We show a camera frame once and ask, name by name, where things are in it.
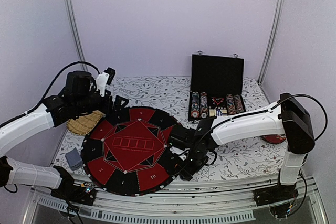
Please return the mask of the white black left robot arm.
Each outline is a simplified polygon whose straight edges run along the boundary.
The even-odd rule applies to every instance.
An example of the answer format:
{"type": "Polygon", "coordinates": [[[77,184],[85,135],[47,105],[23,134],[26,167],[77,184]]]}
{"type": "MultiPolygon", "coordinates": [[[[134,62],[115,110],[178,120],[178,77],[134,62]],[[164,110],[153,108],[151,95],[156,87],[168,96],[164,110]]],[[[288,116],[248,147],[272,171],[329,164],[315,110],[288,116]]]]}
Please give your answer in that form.
{"type": "Polygon", "coordinates": [[[43,167],[18,161],[6,156],[7,152],[28,138],[69,119],[100,111],[105,115],[125,107],[129,100],[113,97],[106,89],[116,72],[107,68],[94,78],[86,71],[67,74],[65,86],[57,95],[43,94],[41,100],[28,111],[1,124],[1,186],[42,186],[57,190],[67,200],[78,195],[74,178],[62,167],[43,167]]]}

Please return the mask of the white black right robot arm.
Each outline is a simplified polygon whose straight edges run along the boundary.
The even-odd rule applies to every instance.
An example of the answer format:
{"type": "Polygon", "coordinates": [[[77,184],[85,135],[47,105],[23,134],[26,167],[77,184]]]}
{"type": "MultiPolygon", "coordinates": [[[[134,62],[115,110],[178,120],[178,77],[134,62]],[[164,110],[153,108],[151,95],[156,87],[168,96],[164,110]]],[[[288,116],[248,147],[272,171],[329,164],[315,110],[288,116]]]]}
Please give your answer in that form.
{"type": "Polygon", "coordinates": [[[285,135],[287,150],[279,170],[278,185],[271,190],[276,201],[284,200],[296,184],[304,158],[318,139],[314,136],[309,112],[297,101],[300,95],[283,93],[263,108],[228,116],[201,119],[196,129],[176,125],[169,134],[173,147],[186,157],[169,174],[191,180],[207,164],[208,152],[235,140],[264,135],[285,135]]]}

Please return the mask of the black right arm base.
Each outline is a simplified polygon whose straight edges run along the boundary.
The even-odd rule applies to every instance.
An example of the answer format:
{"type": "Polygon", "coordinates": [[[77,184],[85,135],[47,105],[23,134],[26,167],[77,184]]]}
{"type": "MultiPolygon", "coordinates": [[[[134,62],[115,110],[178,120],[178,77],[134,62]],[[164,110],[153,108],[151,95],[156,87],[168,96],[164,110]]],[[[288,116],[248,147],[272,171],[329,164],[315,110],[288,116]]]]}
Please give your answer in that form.
{"type": "Polygon", "coordinates": [[[263,206],[295,198],[298,196],[298,191],[295,185],[275,185],[271,187],[256,189],[253,191],[253,194],[256,205],[263,206]]]}

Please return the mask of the blue checkered card deck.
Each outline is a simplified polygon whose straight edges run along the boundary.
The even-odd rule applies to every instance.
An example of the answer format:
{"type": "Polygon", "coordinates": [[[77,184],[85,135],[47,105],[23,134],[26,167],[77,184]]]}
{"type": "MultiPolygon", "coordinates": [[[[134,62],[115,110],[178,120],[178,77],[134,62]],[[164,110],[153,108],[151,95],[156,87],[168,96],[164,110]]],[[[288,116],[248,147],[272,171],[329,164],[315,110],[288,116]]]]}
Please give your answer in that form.
{"type": "Polygon", "coordinates": [[[76,171],[83,166],[83,161],[76,148],[65,154],[66,161],[72,171],[76,171]]]}

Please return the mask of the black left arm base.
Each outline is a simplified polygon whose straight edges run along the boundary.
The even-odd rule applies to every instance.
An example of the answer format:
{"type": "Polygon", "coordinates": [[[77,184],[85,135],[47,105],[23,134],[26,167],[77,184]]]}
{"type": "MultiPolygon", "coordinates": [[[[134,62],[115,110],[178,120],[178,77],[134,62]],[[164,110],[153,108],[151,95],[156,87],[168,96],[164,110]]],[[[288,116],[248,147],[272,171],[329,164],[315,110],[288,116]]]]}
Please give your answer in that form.
{"type": "Polygon", "coordinates": [[[70,203],[78,203],[82,205],[92,206],[97,191],[95,185],[84,182],[80,185],[74,184],[72,180],[63,180],[58,188],[51,190],[51,196],[69,201],[70,203]]]}

